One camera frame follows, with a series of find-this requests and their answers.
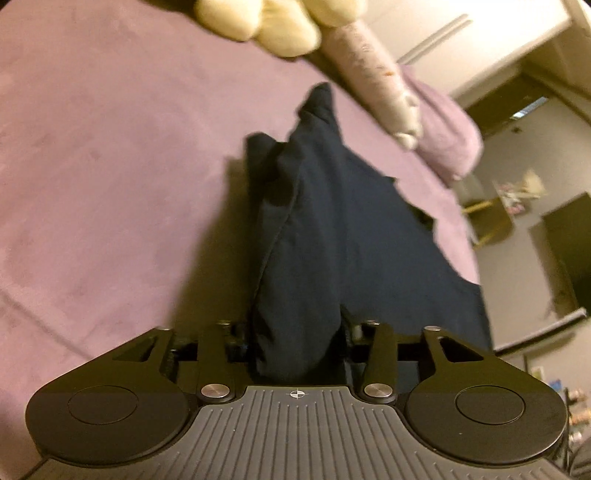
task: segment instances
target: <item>stuffed toy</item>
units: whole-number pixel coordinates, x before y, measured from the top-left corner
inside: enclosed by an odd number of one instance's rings
[[[349,88],[405,150],[423,136],[419,98],[369,27],[367,0],[197,0],[197,19],[232,40],[256,39],[282,58],[320,48]]]
[[[254,38],[282,58],[320,47],[317,23],[348,25],[367,10],[367,0],[197,0],[197,19],[214,33],[237,41]]]

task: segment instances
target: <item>purple pillow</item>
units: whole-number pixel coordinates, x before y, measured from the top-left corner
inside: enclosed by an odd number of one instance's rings
[[[474,121],[451,97],[419,82],[412,68],[402,75],[419,97],[423,137],[416,152],[447,186],[461,180],[478,164],[482,136]]]

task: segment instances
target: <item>cabinet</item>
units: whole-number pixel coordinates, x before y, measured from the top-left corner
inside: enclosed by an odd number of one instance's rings
[[[591,312],[591,196],[582,194],[544,215],[544,225],[577,306]]]
[[[565,30],[562,0],[369,0],[366,22],[417,77],[457,96]]]

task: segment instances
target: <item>purple bedsheet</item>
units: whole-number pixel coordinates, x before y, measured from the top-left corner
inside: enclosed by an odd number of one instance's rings
[[[0,11],[0,478],[38,461],[24,409],[40,386],[153,326],[241,316],[243,139],[285,138],[323,80],[137,0]],[[335,101],[348,146],[399,179],[478,282],[453,193],[339,88]]]

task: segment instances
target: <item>metal screw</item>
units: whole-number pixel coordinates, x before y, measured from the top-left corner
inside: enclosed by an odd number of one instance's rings
[[[201,395],[207,398],[223,398],[230,394],[230,389],[221,383],[210,383],[201,389]]]
[[[363,391],[368,397],[373,398],[386,398],[394,393],[392,387],[384,383],[370,383],[363,389]]]

